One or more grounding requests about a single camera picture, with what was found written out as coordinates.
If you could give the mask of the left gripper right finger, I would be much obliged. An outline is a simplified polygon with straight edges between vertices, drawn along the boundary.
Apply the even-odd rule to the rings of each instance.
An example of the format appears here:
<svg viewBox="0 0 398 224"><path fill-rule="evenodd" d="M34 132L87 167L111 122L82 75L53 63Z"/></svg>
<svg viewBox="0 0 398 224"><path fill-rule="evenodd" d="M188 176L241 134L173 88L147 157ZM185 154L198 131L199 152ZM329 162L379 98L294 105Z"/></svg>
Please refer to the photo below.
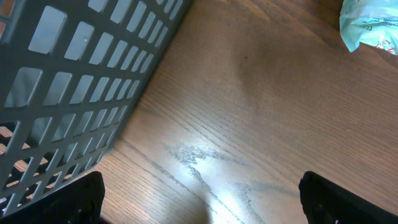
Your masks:
<svg viewBox="0 0 398 224"><path fill-rule="evenodd" d="M300 202L309 224L390 224L390 213L332 181L306 171L298 185Z"/></svg>

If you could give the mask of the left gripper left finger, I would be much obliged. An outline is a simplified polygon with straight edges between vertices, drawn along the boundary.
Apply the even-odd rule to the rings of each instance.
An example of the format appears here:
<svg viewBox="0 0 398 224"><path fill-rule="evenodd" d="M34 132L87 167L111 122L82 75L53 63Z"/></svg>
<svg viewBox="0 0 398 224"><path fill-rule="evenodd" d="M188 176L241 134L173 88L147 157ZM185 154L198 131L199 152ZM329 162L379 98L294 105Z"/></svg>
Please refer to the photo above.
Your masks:
<svg viewBox="0 0 398 224"><path fill-rule="evenodd" d="M94 171L49 196L1 219L9 224L104 223L103 176Z"/></svg>

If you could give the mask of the teal tissue pack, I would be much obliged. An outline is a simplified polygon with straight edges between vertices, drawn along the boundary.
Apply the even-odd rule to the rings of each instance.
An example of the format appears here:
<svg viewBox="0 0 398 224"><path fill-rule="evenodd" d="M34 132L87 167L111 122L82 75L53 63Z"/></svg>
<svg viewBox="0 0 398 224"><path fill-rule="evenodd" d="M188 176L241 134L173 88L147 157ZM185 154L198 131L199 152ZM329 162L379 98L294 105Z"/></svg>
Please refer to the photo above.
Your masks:
<svg viewBox="0 0 398 224"><path fill-rule="evenodd" d="M397 55L397 0L344 0L340 35L350 52L366 44Z"/></svg>

